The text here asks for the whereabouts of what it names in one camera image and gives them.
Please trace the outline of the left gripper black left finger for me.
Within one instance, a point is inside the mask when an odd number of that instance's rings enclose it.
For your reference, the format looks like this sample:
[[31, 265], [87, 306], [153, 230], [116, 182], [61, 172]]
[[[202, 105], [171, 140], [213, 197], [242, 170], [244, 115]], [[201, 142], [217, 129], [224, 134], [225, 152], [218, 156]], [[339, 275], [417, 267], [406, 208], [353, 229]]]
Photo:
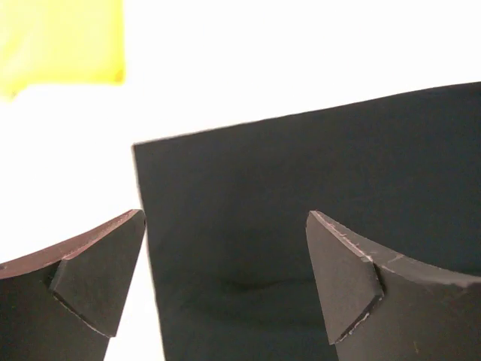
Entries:
[[145, 229], [145, 213], [132, 209], [2, 263], [2, 361], [103, 360], [119, 328]]

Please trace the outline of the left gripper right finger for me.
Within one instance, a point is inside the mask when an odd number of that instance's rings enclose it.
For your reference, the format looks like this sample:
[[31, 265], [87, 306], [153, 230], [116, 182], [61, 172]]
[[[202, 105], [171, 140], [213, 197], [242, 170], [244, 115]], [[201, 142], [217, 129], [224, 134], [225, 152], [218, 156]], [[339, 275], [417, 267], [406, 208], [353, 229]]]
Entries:
[[480, 279], [364, 238], [312, 211], [307, 244], [341, 360], [478, 360]]

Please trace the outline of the black t shirt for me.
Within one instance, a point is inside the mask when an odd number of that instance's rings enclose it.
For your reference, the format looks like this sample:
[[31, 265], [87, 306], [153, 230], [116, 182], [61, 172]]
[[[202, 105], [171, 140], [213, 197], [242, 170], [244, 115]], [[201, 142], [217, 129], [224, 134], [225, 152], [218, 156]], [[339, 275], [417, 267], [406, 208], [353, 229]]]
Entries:
[[306, 236], [318, 211], [480, 279], [480, 84], [133, 147], [167, 360], [341, 360]]

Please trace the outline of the orange t shirt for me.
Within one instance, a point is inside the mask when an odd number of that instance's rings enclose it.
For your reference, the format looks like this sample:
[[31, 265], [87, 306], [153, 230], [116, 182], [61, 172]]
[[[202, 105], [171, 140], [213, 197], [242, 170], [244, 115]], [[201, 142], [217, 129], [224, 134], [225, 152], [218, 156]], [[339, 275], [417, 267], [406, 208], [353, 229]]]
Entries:
[[3, 1], [1, 96], [38, 84], [123, 83], [124, 28], [122, 1]]

